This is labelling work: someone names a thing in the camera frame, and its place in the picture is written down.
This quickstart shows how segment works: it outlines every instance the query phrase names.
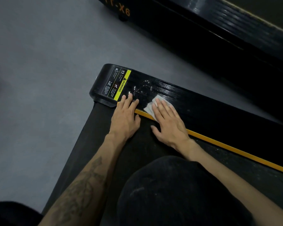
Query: black treadmill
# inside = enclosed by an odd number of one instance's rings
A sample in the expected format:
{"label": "black treadmill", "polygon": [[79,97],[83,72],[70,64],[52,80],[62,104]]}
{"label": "black treadmill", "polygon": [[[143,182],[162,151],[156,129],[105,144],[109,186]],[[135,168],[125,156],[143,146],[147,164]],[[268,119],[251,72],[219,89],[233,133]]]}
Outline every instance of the black treadmill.
{"label": "black treadmill", "polygon": [[99,0],[283,122],[283,0]]}
{"label": "black treadmill", "polygon": [[159,125],[143,112],[143,108],[157,94],[174,105],[186,128],[191,131],[190,137],[206,152],[283,208],[282,124],[136,70],[105,64],[90,91],[94,107],[43,214],[97,152],[109,132],[117,102],[122,95],[128,95],[129,92],[133,94],[133,99],[140,100],[136,113],[141,115],[141,126],[126,143],[117,161],[101,225],[116,224],[116,203],[119,194],[135,171],[159,157],[180,156],[156,139],[150,125]]}

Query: white cloth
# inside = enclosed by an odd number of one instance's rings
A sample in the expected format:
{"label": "white cloth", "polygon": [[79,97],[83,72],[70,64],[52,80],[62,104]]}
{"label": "white cloth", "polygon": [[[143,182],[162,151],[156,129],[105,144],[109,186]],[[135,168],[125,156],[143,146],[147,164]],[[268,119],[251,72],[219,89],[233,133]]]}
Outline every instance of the white cloth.
{"label": "white cloth", "polygon": [[162,98],[161,96],[156,95],[156,97],[153,98],[152,101],[147,104],[147,107],[144,108],[144,110],[145,110],[148,114],[150,114],[155,120],[156,120],[156,117],[155,117],[155,115],[154,115],[154,111],[153,111],[153,108],[152,108],[152,104],[154,103],[154,104],[157,106],[157,103],[156,103],[156,101],[155,101],[156,98],[159,98],[159,100],[161,100],[161,101],[162,101],[162,100],[165,100],[165,99]]}

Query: gray floor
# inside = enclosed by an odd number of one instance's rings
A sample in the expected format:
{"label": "gray floor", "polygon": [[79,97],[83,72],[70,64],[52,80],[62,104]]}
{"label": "gray floor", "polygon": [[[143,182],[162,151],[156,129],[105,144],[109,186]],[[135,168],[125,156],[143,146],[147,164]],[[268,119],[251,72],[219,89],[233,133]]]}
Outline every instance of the gray floor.
{"label": "gray floor", "polygon": [[0,0],[0,201],[42,211],[91,112],[88,92],[105,63],[270,118],[98,0]]}

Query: finger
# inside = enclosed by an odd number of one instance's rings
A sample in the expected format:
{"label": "finger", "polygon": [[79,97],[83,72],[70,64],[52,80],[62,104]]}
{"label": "finger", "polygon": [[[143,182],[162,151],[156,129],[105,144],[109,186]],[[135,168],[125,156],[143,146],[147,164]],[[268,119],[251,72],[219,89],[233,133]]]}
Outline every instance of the finger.
{"label": "finger", "polygon": [[174,114],[174,116],[175,116],[176,118],[179,118],[179,119],[180,119],[180,116],[178,115],[176,109],[175,109],[172,105],[170,105],[170,110],[172,110],[172,112],[173,112],[173,114]]}
{"label": "finger", "polygon": [[157,107],[158,107],[160,113],[162,114],[163,118],[165,118],[165,119],[168,118],[168,117],[169,117],[169,114],[166,112],[166,109],[165,109],[164,106],[162,105],[161,101],[160,101],[158,98],[156,98],[155,101],[156,101],[156,103],[157,103]]}
{"label": "finger", "polygon": [[140,125],[141,125],[141,118],[139,117],[138,114],[136,114],[136,116],[135,116],[135,126],[136,126],[136,130],[139,129]]}
{"label": "finger", "polygon": [[132,98],[133,98],[133,95],[132,95],[132,93],[129,93],[128,94],[128,98],[125,100],[125,102],[124,102],[124,106],[123,106],[123,108],[129,108],[129,105],[130,105],[130,103],[132,102]]}
{"label": "finger", "polygon": [[162,141],[162,134],[161,134],[161,132],[157,129],[157,127],[155,127],[154,125],[151,125],[151,129],[152,129],[153,134],[156,136],[156,138],[157,138],[159,141]]}
{"label": "finger", "polygon": [[126,100],[126,95],[123,95],[121,101],[117,103],[117,108],[122,109],[124,106],[125,100]]}
{"label": "finger", "polygon": [[156,105],[154,103],[152,103],[152,108],[153,108],[153,112],[154,112],[154,115],[155,115],[157,121],[161,124],[161,122],[164,120],[164,118],[162,117],[159,109],[156,107]]}
{"label": "finger", "polygon": [[161,101],[164,109],[166,110],[166,112],[169,114],[170,117],[175,117],[174,113],[172,112],[172,110],[169,108],[169,106],[167,105],[165,100]]}
{"label": "finger", "polygon": [[131,103],[129,109],[134,113],[136,106],[139,104],[139,99],[136,99],[134,102]]}

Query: warning label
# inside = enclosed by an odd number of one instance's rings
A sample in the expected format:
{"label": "warning label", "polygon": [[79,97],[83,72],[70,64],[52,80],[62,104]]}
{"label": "warning label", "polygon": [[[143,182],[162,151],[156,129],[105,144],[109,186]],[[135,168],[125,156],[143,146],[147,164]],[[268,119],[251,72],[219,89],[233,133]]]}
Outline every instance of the warning label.
{"label": "warning label", "polygon": [[130,70],[114,66],[101,94],[117,101],[130,73]]}

